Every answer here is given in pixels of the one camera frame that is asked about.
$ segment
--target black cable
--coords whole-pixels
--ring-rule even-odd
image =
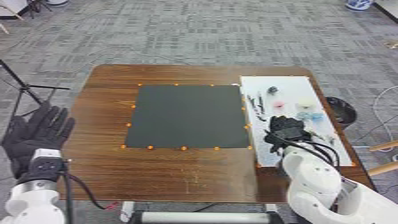
[[[71,174],[69,174],[69,178],[71,178],[71,180],[78,183],[80,187],[84,188],[84,191],[85,191],[85,193],[87,193],[87,195],[89,195],[92,204],[96,205],[96,207],[98,207],[101,210],[105,210],[107,207],[103,207],[103,206],[100,205],[98,200],[96,200],[96,197],[94,197],[94,194],[92,194],[92,192],[91,192],[91,189],[89,189],[89,187],[87,187],[87,185],[85,185],[82,179],[80,179],[76,176],[73,176]]]
[[[295,144],[295,142],[288,141],[286,139],[283,139],[277,135],[274,135],[267,130],[265,130],[267,134],[270,134],[290,146],[295,146],[297,148],[304,149],[307,153],[313,154],[313,156],[316,156],[327,164],[332,165],[332,163],[327,161],[327,159],[322,157],[322,155],[318,153],[315,153],[315,151],[311,149],[307,149],[304,146],[300,146],[299,144]]]
[[[210,205],[206,205],[203,208],[199,208],[194,212],[201,212],[203,210],[206,210],[210,207],[213,207],[215,205],[219,205],[219,203],[211,203]]]
[[[384,192],[378,192],[378,193],[380,193],[380,194],[387,194],[387,193],[389,193],[389,190],[391,190],[394,187],[398,187],[398,184],[393,185],[393,186],[389,186],[387,190],[386,190]]]
[[[313,148],[315,148],[315,151],[320,152],[320,154],[322,154],[323,157],[327,158],[327,160],[329,160],[329,164],[334,164],[332,157],[331,157],[329,153],[325,152],[325,150],[323,150],[318,146],[315,146],[315,145],[313,145]]]
[[[11,84],[11,82],[0,77],[4,83],[20,91],[18,87]]]
[[[68,173],[68,170],[62,172],[62,177],[64,177],[64,183],[66,183],[66,213],[68,213],[68,223],[69,224],[75,224],[71,175]]]
[[[329,147],[327,145],[323,145],[323,144],[318,143],[318,142],[309,142],[309,141],[306,141],[306,143],[311,144],[313,146],[318,145],[318,146],[325,147],[325,148],[332,151],[332,154],[334,154],[334,157],[336,157],[336,167],[338,167],[338,171],[339,171],[341,161],[339,161],[339,154],[338,154],[334,148]]]

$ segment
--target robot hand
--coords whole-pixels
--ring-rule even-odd
[[[304,122],[293,118],[270,118],[270,131],[267,131],[265,142],[270,143],[270,152],[277,152],[279,148],[286,148],[286,141],[311,141],[311,134],[304,131]]]
[[[59,201],[57,180],[64,172],[60,148],[75,126],[68,119],[68,110],[52,107],[44,102],[25,121],[12,117],[2,146],[11,160],[11,168],[18,185],[5,203],[9,215],[2,224],[48,223],[64,224]]]
[[[60,150],[75,126],[68,119],[68,110],[44,102],[34,112],[28,122],[21,116],[11,120],[11,128],[2,140],[2,146],[11,160],[11,170],[16,179],[28,172],[28,165],[39,148]]]
[[[272,117],[265,141],[272,150],[283,148],[283,169],[290,176],[288,204],[313,224],[391,224],[398,220],[398,205],[355,181],[341,177],[309,142],[304,123]]]

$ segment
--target small object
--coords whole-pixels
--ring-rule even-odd
[[[311,114],[311,120],[320,121],[323,119],[323,114],[322,113],[313,113]]]
[[[334,141],[336,141],[336,138],[331,135],[327,135],[327,142],[331,145],[334,145]]]
[[[267,121],[267,119],[265,119],[261,116],[258,116],[258,119],[259,119],[259,121],[263,121],[263,122]]]
[[[387,46],[389,49],[398,48],[398,40],[391,40],[391,41],[386,43],[386,46]]]
[[[370,8],[371,4],[373,1],[370,0],[348,0],[345,7],[354,11],[364,11]]]
[[[307,112],[299,112],[297,115],[295,115],[295,118],[300,120],[300,121],[306,121],[311,119],[311,114]]]
[[[268,88],[268,90],[267,90],[267,93],[268,93],[270,95],[275,95],[277,91],[279,91],[277,87],[272,86],[272,87]]]
[[[325,138],[315,133],[315,131],[307,131],[313,137],[316,137],[322,141],[325,141]]]
[[[261,93],[258,93],[258,107],[259,107],[259,112],[261,114],[265,114],[265,105],[263,105],[263,97],[261,97]]]
[[[249,96],[249,95],[247,95],[247,99],[249,99],[249,101],[251,101],[252,109],[254,109],[254,111],[256,111],[256,103],[254,103],[254,98],[251,98],[251,96]]]
[[[300,109],[309,110],[315,108],[315,102],[311,99],[300,99],[297,102],[297,106]]]
[[[283,102],[283,101],[277,101],[277,102],[274,103],[274,107],[275,107],[277,109],[281,109],[283,106],[284,106],[284,102]]]

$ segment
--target carpet floor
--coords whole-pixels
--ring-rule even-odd
[[[302,66],[315,74],[325,96],[336,96],[359,113],[345,133],[357,146],[389,141],[371,104],[386,88],[398,85],[398,51],[384,43],[398,39],[398,25],[370,8],[354,12],[341,0],[75,0],[27,21],[2,21],[0,58],[27,82],[66,86],[53,104],[71,107],[92,67],[100,64],[188,64]],[[11,78],[4,71],[0,77]],[[0,131],[5,129],[16,90],[0,81]],[[380,99],[377,111],[386,121],[398,114],[398,92]],[[21,111],[36,107],[23,100]],[[398,119],[387,123],[398,135]],[[357,148],[366,168],[391,161],[398,153],[370,153]],[[0,205],[14,183],[9,161],[0,151]],[[398,202],[398,172],[373,178],[378,191]],[[151,211],[190,211],[203,205],[140,203]],[[286,205],[277,206],[288,214]],[[210,211],[261,212],[263,205],[219,205]],[[119,223],[117,211],[76,205],[78,223]],[[5,216],[0,206],[0,217]]]

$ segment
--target table leg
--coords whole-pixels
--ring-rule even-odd
[[[121,221],[128,222],[132,215],[133,215],[133,207],[135,207],[135,202],[133,201],[124,201],[123,202],[123,208],[121,208]]]

